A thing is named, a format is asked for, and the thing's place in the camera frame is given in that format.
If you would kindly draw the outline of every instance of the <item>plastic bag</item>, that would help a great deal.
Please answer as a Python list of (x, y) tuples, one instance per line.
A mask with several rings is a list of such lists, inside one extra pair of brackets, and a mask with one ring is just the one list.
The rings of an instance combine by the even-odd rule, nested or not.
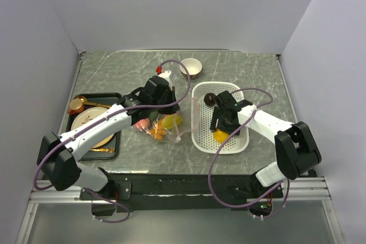
[(140, 120), (133, 127), (147, 133), (156, 141), (178, 143), (183, 134), (198, 130), (200, 121), (195, 119), (196, 125), (191, 125), (191, 116), (200, 115), (196, 97), (183, 99), (179, 106), (180, 111), (175, 114), (153, 112), (149, 118)]

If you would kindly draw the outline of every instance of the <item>bowl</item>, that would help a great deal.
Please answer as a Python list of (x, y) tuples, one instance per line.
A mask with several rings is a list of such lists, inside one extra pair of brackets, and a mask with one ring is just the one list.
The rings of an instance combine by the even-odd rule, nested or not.
[[(182, 60), (182, 63), (186, 66), (188, 69), (189, 75), (191, 79), (195, 79), (198, 74), (202, 71), (202, 64), (199, 60), (195, 58), (186, 58)], [(181, 70), (182, 75), (184, 75), (185, 78), (187, 77), (187, 74), (182, 66), (179, 66), (179, 69)]]

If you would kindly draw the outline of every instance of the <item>beige round plate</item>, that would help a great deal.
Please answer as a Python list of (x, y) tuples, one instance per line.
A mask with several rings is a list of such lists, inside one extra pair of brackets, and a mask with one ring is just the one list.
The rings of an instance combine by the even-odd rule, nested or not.
[[(75, 118), (73, 124), (71, 125), (71, 130), (79, 128), (80, 126), (84, 125), (85, 123), (88, 123), (89, 121), (93, 120), (94, 118), (98, 117), (99, 115), (101, 115), (106, 111), (107, 109), (103, 107), (94, 107), (83, 111)], [(93, 148), (103, 146), (112, 139), (113, 135), (114, 134), (108, 136), (106, 139), (96, 144)]]

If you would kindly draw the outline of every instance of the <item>white basket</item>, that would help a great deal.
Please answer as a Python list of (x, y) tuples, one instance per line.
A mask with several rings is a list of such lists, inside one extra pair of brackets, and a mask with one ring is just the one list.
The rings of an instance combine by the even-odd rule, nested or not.
[[(198, 109), (200, 115), (193, 114), (194, 108), (192, 108), (191, 113), (191, 125), (196, 125), (196, 119), (200, 119), (200, 124), (198, 130), (192, 132), (192, 141), (195, 147), (205, 153), (216, 153), (220, 143), (218, 143), (210, 131), (210, 124), (212, 119), (213, 107), (209, 107), (204, 102), (204, 96), (207, 93), (219, 94), (222, 91), (235, 91), (240, 89), (238, 86), (228, 82), (217, 82), (217, 81), (207, 81), (201, 82), (192, 90), (192, 97), (197, 97), (198, 99)], [(242, 91), (233, 94), (237, 101), (243, 100), (244, 95)], [(248, 128), (244, 127), (240, 131), (240, 135), (231, 138), (228, 143), (220, 151), (220, 154), (236, 154), (243, 151), (249, 143), (249, 133)]]

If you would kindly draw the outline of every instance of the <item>gray marble tabletop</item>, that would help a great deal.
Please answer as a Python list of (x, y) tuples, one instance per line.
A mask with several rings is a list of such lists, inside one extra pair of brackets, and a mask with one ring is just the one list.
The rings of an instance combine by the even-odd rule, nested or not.
[[(274, 54), (246, 54), (231, 51), (90, 51), (83, 54), (82, 65), (73, 90), (80, 93), (130, 93), (143, 86), (155, 75), (164, 60), (194, 57), (202, 62), (203, 70), (192, 80), (192, 88), (203, 81), (231, 82), (239, 87), (260, 87), (269, 91), (274, 102), (262, 109), (287, 121), (294, 121), (291, 104)], [(176, 64), (166, 64), (173, 72), (177, 98), (186, 89), (186, 79)], [(260, 92), (247, 91), (245, 98), (254, 104), (266, 101)], [(120, 152), (105, 161), (83, 161), (91, 167), (102, 167), (110, 173), (207, 174), (213, 155), (197, 149), (190, 134), (179, 143), (153, 140), (136, 129), (121, 134)], [(276, 159), (275, 147), (266, 138), (249, 130), (249, 145), (238, 154), (219, 155), (215, 174), (252, 174)]]

